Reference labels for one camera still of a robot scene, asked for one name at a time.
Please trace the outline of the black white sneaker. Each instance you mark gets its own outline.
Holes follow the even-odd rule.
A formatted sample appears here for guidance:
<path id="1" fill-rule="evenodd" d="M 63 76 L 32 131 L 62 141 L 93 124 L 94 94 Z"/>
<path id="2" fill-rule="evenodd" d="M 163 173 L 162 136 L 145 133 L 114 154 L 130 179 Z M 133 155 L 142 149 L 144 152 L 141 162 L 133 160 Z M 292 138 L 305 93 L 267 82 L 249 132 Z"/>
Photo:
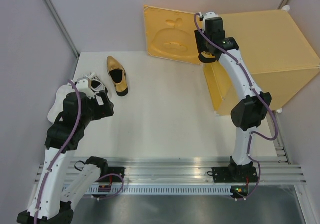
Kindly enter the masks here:
<path id="1" fill-rule="evenodd" d="M 106 94 L 108 94 L 109 91 L 107 86 L 102 82 L 102 80 L 98 77 L 98 75 L 95 72 L 83 74 L 82 77 L 86 77 L 91 80 L 91 89 L 95 93 L 104 91 Z"/>

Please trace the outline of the gold loafer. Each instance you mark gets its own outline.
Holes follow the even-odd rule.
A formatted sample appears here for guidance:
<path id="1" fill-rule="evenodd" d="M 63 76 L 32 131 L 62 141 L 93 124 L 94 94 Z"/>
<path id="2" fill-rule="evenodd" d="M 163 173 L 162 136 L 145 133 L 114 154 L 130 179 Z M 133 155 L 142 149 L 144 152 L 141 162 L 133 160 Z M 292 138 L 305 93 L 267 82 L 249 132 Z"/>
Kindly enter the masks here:
<path id="1" fill-rule="evenodd" d="M 124 67 L 114 57 L 108 56 L 107 70 L 117 95 L 120 97 L 126 96 L 129 93 L 129 87 Z"/>

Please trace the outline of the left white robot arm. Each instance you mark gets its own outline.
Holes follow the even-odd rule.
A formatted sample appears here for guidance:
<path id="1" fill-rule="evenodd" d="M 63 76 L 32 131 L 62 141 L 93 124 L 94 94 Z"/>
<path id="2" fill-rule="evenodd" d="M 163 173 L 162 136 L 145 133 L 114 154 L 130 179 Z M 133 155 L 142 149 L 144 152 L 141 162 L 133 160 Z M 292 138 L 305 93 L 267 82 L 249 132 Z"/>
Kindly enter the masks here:
<path id="1" fill-rule="evenodd" d="M 63 110 L 47 131 L 44 166 L 35 197 L 28 209 L 18 214 L 18 223 L 70 224 L 87 189 L 95 181 L 108 179 L 107 160 L 91 156 L 68 188 L 63 188 L 86 127 L 91 121 L 114 114 L 107 88 L 103 84 L 93 87 L 96 81 L 95 76 L 87 76 L 70 83 L 71 92 L 63 100 Z"/>

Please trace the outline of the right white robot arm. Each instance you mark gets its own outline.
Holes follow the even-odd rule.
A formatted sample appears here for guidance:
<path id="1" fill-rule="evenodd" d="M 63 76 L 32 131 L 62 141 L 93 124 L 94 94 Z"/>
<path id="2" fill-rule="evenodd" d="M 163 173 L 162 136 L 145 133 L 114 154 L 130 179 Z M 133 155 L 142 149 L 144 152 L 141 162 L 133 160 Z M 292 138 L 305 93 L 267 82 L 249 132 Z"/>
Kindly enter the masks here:
<path id="1" fill-rule="evenodd" d="M 229 178 L 239 182 L 253 172 L 250 157 L 252 135 L 270 111 L 272 96 L 255 83 L 238 43 L 233 37 L 226 37 L 221 17 L 214 12 L 196 13 L 194 21 L 202 22 L 195 30 L 199 60 L 202 63 L 219 62 L 231 79 L 239 99 L 230 113 L 236 127 L 236 140 L 227 168 Z"/>

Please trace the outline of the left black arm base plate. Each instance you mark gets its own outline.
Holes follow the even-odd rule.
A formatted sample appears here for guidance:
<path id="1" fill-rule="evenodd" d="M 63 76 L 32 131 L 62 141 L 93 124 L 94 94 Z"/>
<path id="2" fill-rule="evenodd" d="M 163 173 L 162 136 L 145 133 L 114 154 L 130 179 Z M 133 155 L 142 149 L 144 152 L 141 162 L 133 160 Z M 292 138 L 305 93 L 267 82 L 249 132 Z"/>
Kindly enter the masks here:
<path id="1" fill-rule="evenodd" d="M 109 167 L 107 174 L 111 174 L 111 173 L 118 174 L 122 178 L 124 178 L 125 177 L 125 171 L 126 171 L 125 167 L 121 167 L 121 166 Z M 110 176 L 106 177 L 105 180 L 107 182 L 112 182 L 112 183 L 113 182 L 122 182 L 120 177 L 114 176 L 114 175 L 110 175 Z"/>

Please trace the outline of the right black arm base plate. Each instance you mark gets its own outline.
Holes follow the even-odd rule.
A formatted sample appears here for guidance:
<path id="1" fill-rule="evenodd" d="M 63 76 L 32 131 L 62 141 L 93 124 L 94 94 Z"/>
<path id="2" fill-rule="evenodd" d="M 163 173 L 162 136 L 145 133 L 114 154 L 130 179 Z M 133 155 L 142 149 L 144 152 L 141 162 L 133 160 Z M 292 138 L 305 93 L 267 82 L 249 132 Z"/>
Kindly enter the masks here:
<path id="1" fill-rule="evenodd" d="M 255 183 L 258 181 L 258 173 L 254 166 L 229 166 L 212 167 L 212 175 L 215 183 Z"/>

